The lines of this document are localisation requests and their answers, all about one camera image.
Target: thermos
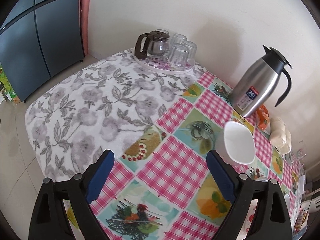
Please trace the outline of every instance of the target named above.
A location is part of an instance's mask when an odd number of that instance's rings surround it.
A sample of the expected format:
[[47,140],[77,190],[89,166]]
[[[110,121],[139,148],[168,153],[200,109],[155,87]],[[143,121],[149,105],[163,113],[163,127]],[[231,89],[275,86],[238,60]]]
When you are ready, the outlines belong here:
[[270,97],[281,73],[287,77],[288,87],[275,106],[285,99],[291,89],[291,78],[284,66],[292,66],[276,49],[263,47],[266,54],[250,66],[229,95],[233,109],[243,117],[252,115]]

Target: pink checkered tablecloth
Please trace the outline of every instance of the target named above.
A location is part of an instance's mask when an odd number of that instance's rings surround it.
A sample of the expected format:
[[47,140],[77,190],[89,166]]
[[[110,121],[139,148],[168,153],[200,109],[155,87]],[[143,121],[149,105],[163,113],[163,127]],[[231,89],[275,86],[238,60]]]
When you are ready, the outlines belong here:
[[228,101],[231,87],[205,72],[133,146],[116,160],[91,208],[111,240],[211,239],[231,204],[206,166],[215,134],[236,120],[253,134],[256,159],[238,173],[275,178],[296,208],[299,167],[291,167],[255,126],[238,120]]

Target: screw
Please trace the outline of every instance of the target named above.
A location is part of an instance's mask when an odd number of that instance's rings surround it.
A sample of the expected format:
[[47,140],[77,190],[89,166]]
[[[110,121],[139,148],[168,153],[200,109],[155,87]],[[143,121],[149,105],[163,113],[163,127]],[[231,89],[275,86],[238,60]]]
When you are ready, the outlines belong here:
[[50,180],[51,180],[50,178],[46,177],[46,178],[43,179],[42,182],[43,182],[44,184],[48,184],[48,183],[50,182]]
[[241,173],[241,174],[239,175],[239,177],[240,177],[240,179],[242,179],[242,180],[246,180],[246,179],[248,178],[247,174],[244,174],[244,173]]
[[277,183],[278,183],[278,181],[277,181],[276,179],[274,179],[274,178],[270,179],[270,182],[271,182],[272,184],[277,184]]
[[75,180],[79,180],[79,179],[82,178],[82,174],[81,174],[81,173],[77,173],[76,175],[73,176],[73,178],[74,178]]

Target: coffee pot handle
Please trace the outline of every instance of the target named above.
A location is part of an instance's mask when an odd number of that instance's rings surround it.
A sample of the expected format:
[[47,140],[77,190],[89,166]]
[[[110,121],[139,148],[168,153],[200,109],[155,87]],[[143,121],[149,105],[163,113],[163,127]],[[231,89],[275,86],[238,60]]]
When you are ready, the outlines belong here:
[[[147,50],[148,50],[149,43],[151,41],[151,37],[152,35],[150,33],[143,33],[139,36],[136,43],[136,47],[134,48],[134,55],[138,59],[145,59],[147,57]],[[141,43],[143,38],[146,38],[146,40],[143,45],[143,50],[141,51]]]
[[282,72],[283,72],[283,73],[285,74],[285,76],[287,77],[288,86],[287,86],[287,89],[285,90],[285,92],[283,93],[283,95],[279,97],[279,99],[278,99],[275,107],[276,107],[277,105],[279,105],[279,104],[286,98],[286,96],[288,95],[288,93],[289,93],[289,91],[290,91],[290,89],[291,89],[291,77],[290,77],[289,73],[288,73],[284,68],[282,69]]

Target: wall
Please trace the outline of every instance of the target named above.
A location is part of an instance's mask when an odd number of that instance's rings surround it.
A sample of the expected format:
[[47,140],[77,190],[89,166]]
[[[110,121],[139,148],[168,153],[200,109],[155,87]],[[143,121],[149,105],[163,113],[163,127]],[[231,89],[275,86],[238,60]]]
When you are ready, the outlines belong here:
[[287,86],[281,77],[266,106],[293,142],[305,141],[306,166],[320,159],[320,30],[300,0],[91,0],[89,52],[109,56],[157,28],[194,41],[196,60],[232,86],[264,54],[262,44],[278,49],[293,66],[292,89],[274,108]]

